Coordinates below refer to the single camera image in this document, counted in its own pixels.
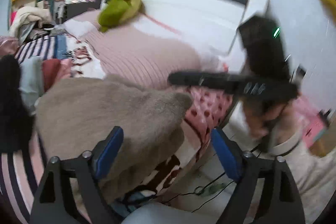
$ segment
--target screw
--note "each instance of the screw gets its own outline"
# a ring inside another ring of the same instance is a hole
[[[56,162],[58,162],[58,161],[59,161],[59,157],[57,157],[57,156],[53,156],[53,157],[50,158],[50,162],[51,162],[52,164],[54,164],[54,163],[56,163]]]
[[[86,151],[84,151],[83,153],[82,153],[82,156],[84,157],[84,158],[90,158],[91,157],[91,155],[92,155],[92,152],[91,151],[89,151],[89,150],[86,150]]]
[[[244,151],[243,155],[245,158],[251,158],[253,156],[253,154],[251,153],[251,151]]]
[[[285,162],[286,160],[282,156],[277,156],[278,162]]]

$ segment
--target blue grip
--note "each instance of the blue grip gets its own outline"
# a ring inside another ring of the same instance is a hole
[[[124,132],[121,127],[115,127],[115,132],[110,140],[107,141],[103,151],[94,162],[95,178],[100,180],[105,178],[110,171],[111,165],[116,158],[121,144],[124,141]]]
[[[216,128],[211,131],[211,142],[215,148],[219,161],[223,166],[224,171],[226,172],[226,175],[230,179],[238,182],[243,173],[242,166],[238,164],[236,158],[231,153],[230,149]]]

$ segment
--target pink fabric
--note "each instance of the pink fabric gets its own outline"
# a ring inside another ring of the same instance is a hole
[[[17,184],[20,186],[22,199],[30,213],[33,207],[34,196],[27,181],[22,151],[13,153],[13,162],[16,173]]]
[[[31,158],[31,165],[33,166],[37,185],[39,185],[44,172],[44,165],[41,158],[41,150],[36,131],[33,131],[29,142],[29,155]]]
[[[319,116],[318,109],[305,96],[296,99],[293,106],[303,128],[302,139],[307,147],[311,147],[327,128]]]
[[[17,38],[0,36],[0,57],[15,54],[18,48],[19,40]]]
[[[61,67],[61,60],[52,58],[42,62],[44,92],[47,92],[55,83],[56,75]]]
[[[201,148],[196,155],[198,160],[205,152],[210,142],[210,132],[226,117],[226,112],[232,103],[232,96],[222,90],[192,87],[188,89],[194,98],[193,105],[185,114],[186,122],[194,128]]]
[[[13,211],[16,217],[21,221],[22,224],[28,224],[25,218],[23,217],[20,211],[20,208],[15,199],[15,195],[14,195],[12,184],[11,184],[11,179],[9,176],[7,154],[2,155],[1,165],[2,165],[2,175],[3,175],[4,184],[5,184],[8,199],[9,199],[9,202],[11,203]]]
[[[71,77],[71,67],[72,67],[72,60],[71,59],[63,59],[61,60],[61,67],[57,73],[55,78],[55,82],[66,79]]]
[[[147,88],[168,88],[167,78],[173,71],[201,69],[200,58],[190,46],[148,35],[130,24],[106,33],[95,29],[82,39],[92,46],[107,73]]]
[[[14,19],[15,19],[16,13],[17,13],[17,11],[13,12],[13,13],[10,15],[10,24],[11,24],[11,25],[12,25]]]

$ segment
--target striped blanket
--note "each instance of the striped blanket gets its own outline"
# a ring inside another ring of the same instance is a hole
[[[22,224],[29,223],[34,194],[46,166],[41,140],[33,132],[29,147],[0,156],[0,191],[9,215]]]
[[[67,51],[66,38],[64,35],[40,37],[29,43],[23,44],[17,51],[15,58],[21,64],[25,59],[32,56],[41,56],[43,60],[57,58],[64,59],[63,54]]]
[[[41,56],[43,60],[64,59],[67,51],[64,35],[40,37],[22,45],[15,58],[19,63],[32,56]],[[15,216],[22,224],[29,223],[34,194],[46,166],[46,155],[41,140],[33,132],[29,147],[15,153],[0,155],[0,192],[8,215]]]

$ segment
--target floor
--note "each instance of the floor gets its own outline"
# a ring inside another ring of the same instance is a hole
[[[302,92],[319,108],[336,109],[336,26],[329,12],[320,0],[270,0],[268,14],[275,17],[281,26],[286,52],[291,54],[292,69],[299,64],[307,71],[303,80]],[[223,172],[214,150],[207,151],[207,160],[197,170],[182,178],[167,194],[166,198],[177,193],[193,192],[204,186]],[[228,183],[223,176],[218,183]],[[235,184],[231,184],[218,197],[198,210],[199,213],[219,217],[224,210]],[[175,198],[171,206],[193,211],[212,198],[210,196],[187,195]]]

